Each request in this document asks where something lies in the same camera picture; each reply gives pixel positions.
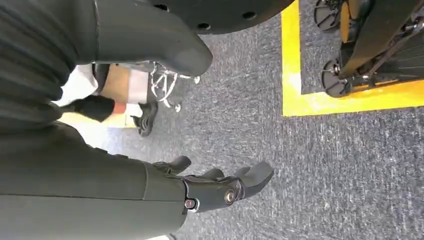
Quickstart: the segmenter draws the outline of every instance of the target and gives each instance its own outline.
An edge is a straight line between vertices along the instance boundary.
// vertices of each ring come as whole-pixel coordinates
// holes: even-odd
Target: screw
[[[185,202],[184,202],[184,207],[186,208],[186,209],[194,209],[195,207],[196,207],[196,201],[195,200],[193,200],[193,199],[187,199],[187,200],[185,200]]]
[[[333,67],[334,67],[334,73],[338,75],[340,73],[340,66],[335,64]]]
[[[232,189],[226,191],[224,199],[227,205],[232,205],[234,203],[235,198],[236,195],[234,194],[234,191]]]

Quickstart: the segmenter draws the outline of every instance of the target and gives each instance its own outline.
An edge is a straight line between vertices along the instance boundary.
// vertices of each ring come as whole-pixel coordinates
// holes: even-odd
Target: gray carpet
[[[180,85],[183,111],[162,107],[146,139],[108,129],[101,146],[148,162],[187,155],[188,174],[275,167],[260,195],[191,214],[179,240],[423,239],[424,108],[281,117],[280,26],[206,36],[213,66],[200,86]],[[328,54],[307,38],[304,60]]]
[[[322,32],[314,22],[316,0],[300,1],[302,94],[323,92],[321,71],[338,56],[342,40],[338,29]]]

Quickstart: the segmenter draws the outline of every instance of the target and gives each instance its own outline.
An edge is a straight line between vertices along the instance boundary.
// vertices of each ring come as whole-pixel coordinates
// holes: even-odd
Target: prosthetic arm
[[[224,177],[178,176],[190,164],[110,155],[55,122],[76,64],[157,61],[189,76],[211,64],[176,16],[136,0],[0,0],[0,236],[139,240],[177,230],[191,212],[260,192],[267,163]]]

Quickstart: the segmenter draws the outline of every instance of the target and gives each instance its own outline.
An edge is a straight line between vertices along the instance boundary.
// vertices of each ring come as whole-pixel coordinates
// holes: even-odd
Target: black sleeve
[[[156,60],[200,75],[212,55],[179,18],[132,0],[0,0],[0,133],[39,130],[76,64]]]

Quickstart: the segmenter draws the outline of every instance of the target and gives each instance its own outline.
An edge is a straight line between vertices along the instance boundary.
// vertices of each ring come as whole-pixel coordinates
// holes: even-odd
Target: black prosthetic hand
[[[177,176],[191,164],[188,157],[180,156],[171,163],[157,162],[153,165],[169,178],[184,183],[184,206],[194,213],[227,208],[237,201],[252,197],[262,191],[274,175],[274,169],[263,161],[254,167],[243,167],[233,176],[225,177],[218,168],[201,176]]]

